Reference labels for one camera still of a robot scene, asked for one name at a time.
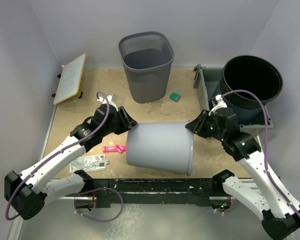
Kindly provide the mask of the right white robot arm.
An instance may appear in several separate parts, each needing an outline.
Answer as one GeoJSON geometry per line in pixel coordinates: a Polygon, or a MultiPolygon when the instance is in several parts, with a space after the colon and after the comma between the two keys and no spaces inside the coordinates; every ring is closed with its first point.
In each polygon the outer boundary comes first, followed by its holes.
{"type": "Polygon", "coordinates": [[[214,113],[203,110],[185,127],[202,138],[219,140],[225,152],[249,173],[261,192],[256,193],[231,171],[223,170],[212,178],[216,195],[235,197],[261,220],[263,229],[273,240],[283,240],[300,228],[300,202],[265,163],[265,152],[256,139],[240,130],[232,109],[222,107],[214,113]]]}

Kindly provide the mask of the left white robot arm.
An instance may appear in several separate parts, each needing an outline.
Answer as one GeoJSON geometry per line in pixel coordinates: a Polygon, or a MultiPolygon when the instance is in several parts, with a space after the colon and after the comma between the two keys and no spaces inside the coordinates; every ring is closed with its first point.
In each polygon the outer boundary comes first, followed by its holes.
{"type": "Polygon", "coordinates": [[[103,103],[93,116],[77,125],[51,153],[23,170],[9,172],[4,178],[5,218],[29,220],[45,205],[67,195],[88,196],[99,191],[94,179],[79,169],[70,176],[53,178],[71,162],[102,143],[109,134],[120,135],[138,125],[124,107],[103,103]]]}

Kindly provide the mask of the light grey round bin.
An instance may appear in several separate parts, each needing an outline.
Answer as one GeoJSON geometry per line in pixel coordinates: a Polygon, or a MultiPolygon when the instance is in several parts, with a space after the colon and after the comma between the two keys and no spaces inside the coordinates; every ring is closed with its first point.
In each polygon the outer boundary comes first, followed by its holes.
{"type": "Polygon", "coordinates": [[[126,160],[131,166],[190,176],[194,134],[188,121],[139,123],[127,134],[126,160]]]}

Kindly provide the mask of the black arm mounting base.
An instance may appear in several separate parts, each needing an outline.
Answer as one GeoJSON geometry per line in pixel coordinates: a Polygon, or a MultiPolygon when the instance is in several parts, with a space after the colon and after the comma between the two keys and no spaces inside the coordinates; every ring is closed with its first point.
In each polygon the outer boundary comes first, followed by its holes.
{"type": "Polygon", "coordinates": [[[236,206],[238,201],[221,190],[220,185],[211,178],[108,178],[93,179],[86,183],[78,193],[69,194],[70,197],[91,197],[87,193],[98,188],[116,190],[125,204],[151,205],[195,205],[226,209],[236,206]]]}

